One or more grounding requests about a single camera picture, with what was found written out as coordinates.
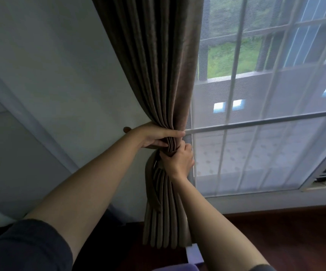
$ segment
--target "hand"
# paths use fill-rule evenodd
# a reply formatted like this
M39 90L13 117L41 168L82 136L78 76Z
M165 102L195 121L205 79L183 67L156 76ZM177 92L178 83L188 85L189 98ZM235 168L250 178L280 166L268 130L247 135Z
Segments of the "hand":
M161 151L159 155L171 180L187 178L190 169L194 165L192 146L184 141L181 141L177 152L172 157L168 157Z
M153 124L152 122L141 125L133 130L130 127L124 127L123 131L128 133L130 131L137 134L140 139L141 147L150 147L150 145L167 147L168 144L161 141L165 137L181 138L185 136L184 131L172 130L163 128Z

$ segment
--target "forearm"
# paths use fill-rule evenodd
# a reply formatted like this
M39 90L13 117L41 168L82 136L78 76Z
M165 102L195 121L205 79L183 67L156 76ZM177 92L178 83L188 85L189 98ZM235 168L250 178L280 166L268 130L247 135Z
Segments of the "forearm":
M46 196L25 218L52 225L67 241L74 259L107 209L121 178L140 148L130 132Z
M248 271L268 264L256 247L186 179L173 181L209 270Z

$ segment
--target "curtain fold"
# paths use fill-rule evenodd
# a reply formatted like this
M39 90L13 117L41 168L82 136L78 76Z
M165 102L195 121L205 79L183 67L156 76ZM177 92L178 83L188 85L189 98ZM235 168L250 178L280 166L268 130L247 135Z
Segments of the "curtain fold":
M93 0L140 106L156 124L184 130L196 73L203 0ZM167 138L169 155L180 139ZM143 242L187 246L190 234L178 193L158 151L145 170Z

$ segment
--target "person's right hand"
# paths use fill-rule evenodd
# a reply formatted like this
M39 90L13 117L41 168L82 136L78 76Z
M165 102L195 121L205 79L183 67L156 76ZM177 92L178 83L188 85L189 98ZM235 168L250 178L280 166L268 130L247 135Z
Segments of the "person's right hand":
M190 169L194 165L192 146L184 141L181 141L177 152L172 157L168 157L161 151L159 155L171 180L187 178Z

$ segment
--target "person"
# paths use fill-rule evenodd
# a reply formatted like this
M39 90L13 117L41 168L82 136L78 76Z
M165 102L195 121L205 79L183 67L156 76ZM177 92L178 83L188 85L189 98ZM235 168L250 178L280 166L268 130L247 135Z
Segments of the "person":
M71 270L139 148L168 146L161 139L184 135L153 123L129 131L0 236L0 270ZM247 237L187 180L194 165L191 145L181 141L172 157L163 152L160 156L208 269L273 270Z

